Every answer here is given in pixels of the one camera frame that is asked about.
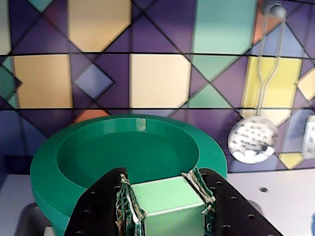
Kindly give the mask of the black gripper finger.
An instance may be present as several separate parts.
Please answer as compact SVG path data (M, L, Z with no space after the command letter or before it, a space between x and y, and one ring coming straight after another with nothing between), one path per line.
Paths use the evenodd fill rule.
M113 168L80 196L64 235L143 236L145 218L127 169Z
M219 173L195 167L182 176L205 204L202 211L205 236L282 235Z

